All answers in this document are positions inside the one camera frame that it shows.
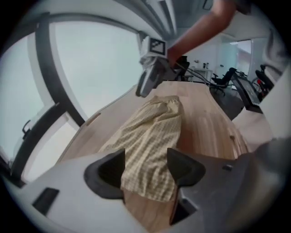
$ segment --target person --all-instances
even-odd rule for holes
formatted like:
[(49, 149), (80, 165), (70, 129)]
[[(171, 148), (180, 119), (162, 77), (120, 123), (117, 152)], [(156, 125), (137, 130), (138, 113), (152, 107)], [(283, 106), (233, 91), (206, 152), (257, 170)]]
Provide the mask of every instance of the person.
[(210, 12), (202, 16), (178, 41), (168, 49), (168, 60), (173, 67), (176, 60), (226, 29), (236, 10), (262, 18), (271, 30), (263, 53), (269, 78), (276, 82), (288, 63), (287, 50), (271, 22), (248, 0), (214, 0)]

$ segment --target table top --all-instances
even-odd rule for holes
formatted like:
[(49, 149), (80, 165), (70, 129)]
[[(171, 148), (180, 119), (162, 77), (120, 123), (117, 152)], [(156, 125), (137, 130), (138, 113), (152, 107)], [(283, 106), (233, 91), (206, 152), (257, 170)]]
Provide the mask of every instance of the table top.
[[(184, 107), (177, 148), (184, 153), (236, 159), (247, 152), (246, 144), (232, 121), (201, 83), (167, 81), (148, 97), (135, 96), (134, 86), (122, 98), (93, 115), (71, 140), (58, 162), (99, 151), (107, 140), (141, 105), (154, 95), (177, 95)], [(169, 227), (173, 202), (161, 203), (124, 190), (125, 206), (149, 232)]]

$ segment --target gray shirt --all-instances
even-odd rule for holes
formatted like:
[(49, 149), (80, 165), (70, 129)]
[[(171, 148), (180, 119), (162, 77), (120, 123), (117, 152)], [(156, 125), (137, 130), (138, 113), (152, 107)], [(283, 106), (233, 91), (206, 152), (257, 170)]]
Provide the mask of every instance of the gray shirt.
[(274, 79), (277, 81), (285, 70), (287, 63), (289, 61), (289, 55), (287, 49), (284, 45), (284, 42), (281, 40), (280, 35), (278, 34), (274, 25), (270, 22), (267, 16), (259, 10), (256, 6), (254, 6), (248, 0), (232, 0), (236, 3), (236, 9), (245, 14), (245, 15), (253, 15), (255, 17), (260, 18), (265, 25), (270, 29), (270, 35), (268, 38), (268, 42), (265, 46), (263, 52), (263, 62), (266, 66), (266, 70)]

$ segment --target white desk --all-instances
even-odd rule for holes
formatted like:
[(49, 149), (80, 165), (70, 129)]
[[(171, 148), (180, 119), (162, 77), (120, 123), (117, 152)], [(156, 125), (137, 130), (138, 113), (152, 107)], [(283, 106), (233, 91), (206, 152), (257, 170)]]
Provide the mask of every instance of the white desk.
[(211, 76), (213, 71), (212, 70), (208, 70), (208, 69), (199, 69), (199, 68), (193, 68), (191, 67), (191, 69), (199, 74), (201, 74), (205, 79), (207, 79), (208, 81), (211, 81)]

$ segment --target yellow checkered shorts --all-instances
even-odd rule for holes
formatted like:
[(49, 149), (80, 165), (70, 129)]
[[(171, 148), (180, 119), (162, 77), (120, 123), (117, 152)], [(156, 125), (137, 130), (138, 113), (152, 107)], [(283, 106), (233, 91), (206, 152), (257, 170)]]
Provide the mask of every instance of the yellow checkered shorts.
[(161, 202), (174, 198), (175, 183), (166, 154), (180, 137), (182, 113), (179, 97), (155, 96), (103, 145), (100, 152), (125, 148), (122, 188)]

